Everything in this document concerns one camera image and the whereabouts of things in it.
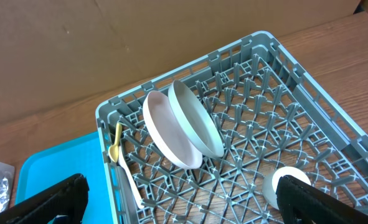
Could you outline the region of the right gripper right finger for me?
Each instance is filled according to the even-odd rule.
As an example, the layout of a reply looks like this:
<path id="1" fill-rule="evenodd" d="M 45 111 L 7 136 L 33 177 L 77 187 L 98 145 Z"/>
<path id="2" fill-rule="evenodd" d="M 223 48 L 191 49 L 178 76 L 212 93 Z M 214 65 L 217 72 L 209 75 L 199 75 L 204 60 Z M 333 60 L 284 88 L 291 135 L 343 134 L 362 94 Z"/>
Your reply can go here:
<path id="1" fill-rule="evenodd" d="M 368 223 L 368 215 L 342 203 L 291 175 L 280 177 L 276 190 L 285 224 Z"/>

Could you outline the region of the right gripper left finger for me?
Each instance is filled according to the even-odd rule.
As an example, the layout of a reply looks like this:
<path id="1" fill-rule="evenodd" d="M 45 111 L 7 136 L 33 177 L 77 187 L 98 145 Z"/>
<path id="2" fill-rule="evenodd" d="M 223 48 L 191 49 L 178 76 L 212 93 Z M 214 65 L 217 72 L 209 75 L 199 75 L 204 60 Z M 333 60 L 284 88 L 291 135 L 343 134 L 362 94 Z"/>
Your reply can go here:
<path id="1" fill-rule="evenodd" d="M 74 174 L 0 213 L 0 224 L 81 224 L 88 204 L 89 186 Z"/>

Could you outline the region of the white plastic cup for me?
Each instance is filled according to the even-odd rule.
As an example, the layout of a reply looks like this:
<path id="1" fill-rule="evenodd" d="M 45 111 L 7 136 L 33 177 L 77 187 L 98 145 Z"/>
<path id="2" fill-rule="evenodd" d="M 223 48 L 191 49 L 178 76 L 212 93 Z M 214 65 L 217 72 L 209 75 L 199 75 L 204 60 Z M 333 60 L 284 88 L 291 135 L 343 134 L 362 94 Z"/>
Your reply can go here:
<path id="1" fill-rule="evenodd" d="M 262 194 L 265 200 L 275 209 L 278 210 L 278 202 L 276 196 L 276 190 L 279 179 L 285 175 L 291 175 L 304 183 L 310 185 L 309 177 L 300 169 L 290 166 L 279 168 L 269 173 L 263 180 Z"/>

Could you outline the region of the yellow plastic spoon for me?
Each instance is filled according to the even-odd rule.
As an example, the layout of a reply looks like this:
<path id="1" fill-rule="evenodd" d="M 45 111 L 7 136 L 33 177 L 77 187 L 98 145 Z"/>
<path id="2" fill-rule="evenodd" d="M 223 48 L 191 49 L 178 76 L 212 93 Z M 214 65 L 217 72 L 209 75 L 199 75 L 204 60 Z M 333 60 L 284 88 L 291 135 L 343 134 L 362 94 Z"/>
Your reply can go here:
<path id="1" fill-rule="evenodd" d="M 117 163 L 119 157 L 119 145 L 120 145 L 120 138 L 122 132 L 122 125 L 121 123 L 116 124 L 115 129 L 115 141 L 114 143 L 108 148 L 108 156 L 112 162 Z"/>

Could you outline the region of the white plastic fork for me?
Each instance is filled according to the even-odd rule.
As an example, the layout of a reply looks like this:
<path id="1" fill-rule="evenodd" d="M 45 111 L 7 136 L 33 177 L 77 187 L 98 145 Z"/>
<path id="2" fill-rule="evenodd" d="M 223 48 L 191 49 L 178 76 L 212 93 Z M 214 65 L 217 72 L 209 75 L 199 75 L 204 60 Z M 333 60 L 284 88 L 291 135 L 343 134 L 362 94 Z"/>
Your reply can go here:
<path id="1" fill-rule="evenodd" d="M 122 151 L 122 147 L 121 146 L 118 146 L 118 152 L 119 152 L 119 155 L 118 155 L 118 163 L 119 165 L 124 169 L 126 175 L 127 175 L 127 178 L 128 178 L 128 182 L 129 182 L 129 185 L 130 185 L 130 188 L 131 188 L 131 192 L 133 194 L 133 197 L 134 197 L 134 200 L 136 202 L 136 205 L 139 209 L 143 209 L 144 208 L 144 205 L 142 204 L 142 197 L 139 193 L 139 190 L 136 186 L 136 183 L 134 181 L 134 178 L 133 176 L 131 175 L 131 172 L 130 172 L 130 169 L 125 161 L 125 158 L 124 158 L 124 155 L 123 155 L 123 151 Z"/>

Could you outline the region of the grey dishwasher rack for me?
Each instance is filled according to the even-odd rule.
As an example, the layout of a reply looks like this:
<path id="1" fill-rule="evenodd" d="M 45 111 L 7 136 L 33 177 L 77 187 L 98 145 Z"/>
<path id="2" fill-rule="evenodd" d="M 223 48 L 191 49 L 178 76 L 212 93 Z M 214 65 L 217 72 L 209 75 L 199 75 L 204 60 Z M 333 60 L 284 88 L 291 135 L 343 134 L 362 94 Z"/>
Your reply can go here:
<path id="1" fill-rule="evenodd" d="M 224 155 L 170 163 L 143 119 L 146 95 L 185 83 L 213 119 Z M 114 223 L 281 223 L 262 181 L 283 166 L 368 215 L 368 135 L 269 32 L 258 31 L 101 103 L 96 110 Z M 108 156 L 120 146 L 142 197 Z"/>

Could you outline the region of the white plate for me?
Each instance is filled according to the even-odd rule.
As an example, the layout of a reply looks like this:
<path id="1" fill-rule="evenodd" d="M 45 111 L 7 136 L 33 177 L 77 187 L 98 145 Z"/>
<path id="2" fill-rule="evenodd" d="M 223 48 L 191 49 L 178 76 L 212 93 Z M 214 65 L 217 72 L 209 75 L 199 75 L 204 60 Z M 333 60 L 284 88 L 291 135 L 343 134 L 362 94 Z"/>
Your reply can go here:
<path id="1" fill-rule="evenodd" d="M 182 169 L 198 169 L 202 153 L 190 142 L 179 125 L 168 97 L 151 91 L 143 103 L 143 118 L 148 133 L 162 154 Z"/>

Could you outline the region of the grey deep plate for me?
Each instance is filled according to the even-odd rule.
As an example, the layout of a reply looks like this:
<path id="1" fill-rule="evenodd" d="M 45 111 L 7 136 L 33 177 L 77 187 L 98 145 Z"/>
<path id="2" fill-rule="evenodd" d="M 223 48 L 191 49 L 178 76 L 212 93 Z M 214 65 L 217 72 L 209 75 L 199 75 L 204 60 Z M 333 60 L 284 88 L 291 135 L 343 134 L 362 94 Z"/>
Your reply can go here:
<path id="1" fill-rule="evenodd" d="M 168 89 L 172 112 L 184 134 L 203 155 L 222 157 L 224 145 L 220 134 L 207 110 L 190 88 L 174 80 Z"/>

